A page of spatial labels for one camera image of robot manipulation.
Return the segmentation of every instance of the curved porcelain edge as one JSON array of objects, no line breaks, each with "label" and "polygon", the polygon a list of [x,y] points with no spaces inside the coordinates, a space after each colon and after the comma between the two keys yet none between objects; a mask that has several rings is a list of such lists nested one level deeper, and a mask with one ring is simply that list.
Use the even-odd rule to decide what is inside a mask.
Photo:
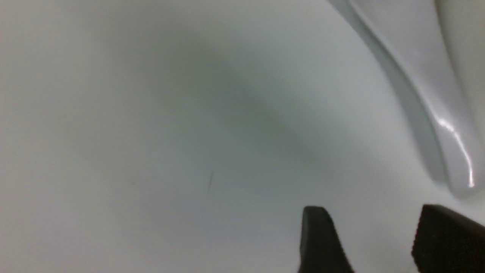
[{"label": "curved porcelain edge", "polygon": [[483,187],[485,150],[441,35],[432,0],[349,0],[413,84],[432,122],[453,195]]}]

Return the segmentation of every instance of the white porcelain surface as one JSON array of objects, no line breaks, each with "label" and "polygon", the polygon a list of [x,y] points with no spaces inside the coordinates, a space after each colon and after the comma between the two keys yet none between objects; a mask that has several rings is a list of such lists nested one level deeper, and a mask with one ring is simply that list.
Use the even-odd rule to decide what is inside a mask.
[{"label": "white porcelain surface", "polygon": [[325,1],[0,11],[0,272],[292,273],[305,205],[357,271],[407,272],[423,203],[485,222]]},{"label": "white porcelain surface", "polygon": [[429,113],[456,196],[485,180],[482,139],[441,36],[434,0],[351,0],[362,20],[396,59]]},{"label": "white porcelain surface", "polygon": [[475,122],[485,136],[485,1],[436,2],[447,50]]}]

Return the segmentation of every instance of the black plastic piece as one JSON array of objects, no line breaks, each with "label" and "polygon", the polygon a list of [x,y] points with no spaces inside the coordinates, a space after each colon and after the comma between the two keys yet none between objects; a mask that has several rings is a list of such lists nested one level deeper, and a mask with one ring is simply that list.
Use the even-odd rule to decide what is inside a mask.
[{"label": "black plastic piece", "polygon": [[353,273],[332,218],[322,207],[303,210],[299,273]]},{"label": "black plastic piece", "polygon": [[411,252],[421,273],[485,272],[485,227],[440,205],[424,205]]}]

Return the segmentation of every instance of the black object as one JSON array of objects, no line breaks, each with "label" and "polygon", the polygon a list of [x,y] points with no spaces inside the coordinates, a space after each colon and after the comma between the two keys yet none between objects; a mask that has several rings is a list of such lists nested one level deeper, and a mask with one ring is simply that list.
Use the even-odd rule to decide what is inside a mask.
[{"label": "black object", "polygon": [[485,227],[440,205],[424,205],[412,250],[421,273],[485,272]]},{"label": "black object", "polygon": [[322,207],[303,210],[298,273],[353,273],[332,218]]}]

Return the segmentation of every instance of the black rubber tip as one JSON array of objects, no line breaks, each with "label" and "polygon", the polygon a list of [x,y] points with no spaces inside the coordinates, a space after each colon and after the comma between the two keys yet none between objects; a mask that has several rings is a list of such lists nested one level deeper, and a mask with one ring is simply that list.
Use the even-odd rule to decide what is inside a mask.
[{"label": "black rubber tip", "polygon": [[485,272],[485,227],[440,205],[424,205],[412,256],[421,273]]},{"label": "black rubber tip", "polygon": [[322,207],[303,210],[299,273],[352,273],[332,218]]}]

